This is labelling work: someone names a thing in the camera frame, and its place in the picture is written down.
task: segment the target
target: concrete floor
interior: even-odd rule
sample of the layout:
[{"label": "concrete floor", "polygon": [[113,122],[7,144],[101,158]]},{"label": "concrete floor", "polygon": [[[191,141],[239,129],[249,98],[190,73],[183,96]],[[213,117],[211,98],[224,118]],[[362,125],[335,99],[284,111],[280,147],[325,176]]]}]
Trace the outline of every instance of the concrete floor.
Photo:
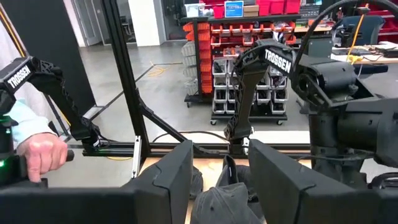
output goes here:
[{"label": "concrete floor", "polygon": [[[167,42],[160,47],[140,47],[129,45],[129,54],[135,78],[150,68],[151,63],[181,62],[181,46],[184,42]],[[94,46],[81,49],[81,57],[93,89],[98,106],[107,105],[122,92],[121,82],[110,46]],[[182,75],[183,65],[161,65],[164,72],[154,75],[153,68],[138,82],[137,86],[142,98],[149,108],[179,131],[221,131],[226,123],[219,122],[216,126],[210,124],[210,105],[192,105],[187,108],[183,102],[185,90]],[[390,66],[390,72],[374,75],[364,82],[376,93],[387,97],[397,97],[398,78],[394,74],[397,68]],[[299,113],[296,104],[297,96],[290,90],[287,114],[289,120],[282,126],[275,123],[254,123],[256,131],[308,130],[306,116]],[[126,106],[124,95],[117,98],[109,108],[104,110],[93,122],[101,128],[101,133],[107,138],[118,141],[133,141],[134,130]],[[149,139],[164,133],[155,124],[146,120]],[[73,162],[62,169],[46,176],[53,187],[100,187],[120,186],[130,178],[131,160],[112,161],[103,157],[83,157],[76,150]],[[371,176],[385,172],[386,167],[377,166],[373,161],[366,161],[364,170]]]}]

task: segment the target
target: black cap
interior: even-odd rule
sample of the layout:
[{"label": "black cap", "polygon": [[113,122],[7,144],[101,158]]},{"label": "black cap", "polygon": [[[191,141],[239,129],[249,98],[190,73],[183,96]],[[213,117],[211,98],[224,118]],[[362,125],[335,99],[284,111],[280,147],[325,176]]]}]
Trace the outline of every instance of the black cap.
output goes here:
[{"label": "black cap", "polygon": [[193,167],[192,183],[189,193],[189,199],[195,200],[196,197],[202,192],[203,192],[203,177],[201,176],[201,172],[196,167]]},{"label": "black cap", "polygon": [[244,183],[212,187],[193,204],[191,224],[261,224],[248,207],[248,189]]},{"label": "black cap", "polygon": [[244,183],[248,190],[248,206],[262,222],[265,220],[262,208],[254,190],[250,167],[236,165],[231,156],[225,156],[223,171],[217,181],[216,187],[227,186],[236,183]]}]

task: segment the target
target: shirt cuff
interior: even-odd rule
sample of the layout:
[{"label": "shirt cuff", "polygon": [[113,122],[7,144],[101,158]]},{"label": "shirt cuff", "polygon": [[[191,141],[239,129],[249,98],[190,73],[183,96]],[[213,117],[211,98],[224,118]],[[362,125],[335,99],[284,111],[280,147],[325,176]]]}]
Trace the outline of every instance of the shirt cuff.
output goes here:
[{"label": "shirt cuff", "polygon": [[12,127],[12,136],[16,142],[17,148],[22,142],[35,134],[52,133],[55,134],[49,127],[48,121],[44,117],[36,117],[36,119],[25,120],[17,126]]}]

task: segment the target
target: hand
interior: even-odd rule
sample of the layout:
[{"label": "hand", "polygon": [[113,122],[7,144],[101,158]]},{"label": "hand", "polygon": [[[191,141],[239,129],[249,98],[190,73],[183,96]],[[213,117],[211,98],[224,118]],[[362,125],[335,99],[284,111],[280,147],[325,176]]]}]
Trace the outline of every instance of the hand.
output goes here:
[{"label": "hand", "polygon": [[41,174],[64,165],[68,148],[67,144],[58,136],[51,133],[40,133],[21,143],[17,152],[26,158],[29,180],[38,183],[41,181]]}]

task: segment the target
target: light blue sleeve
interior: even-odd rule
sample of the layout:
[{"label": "light blue sleeve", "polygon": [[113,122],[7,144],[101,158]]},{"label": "light blue sleeve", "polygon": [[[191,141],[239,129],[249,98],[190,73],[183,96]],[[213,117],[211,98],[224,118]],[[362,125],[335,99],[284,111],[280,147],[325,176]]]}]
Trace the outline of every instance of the light blue sleeve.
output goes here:
[{"label": "light blue sleeve", "polygon": [[17,100],[10,112],[7,114],[14,121],[18,122],[17,126],[12,127],[12,137],[17,143],[15,148],[26,139],[34,134],[53,133],[49,128],[47,118],[37,116],[26,104],[24,100]]}]

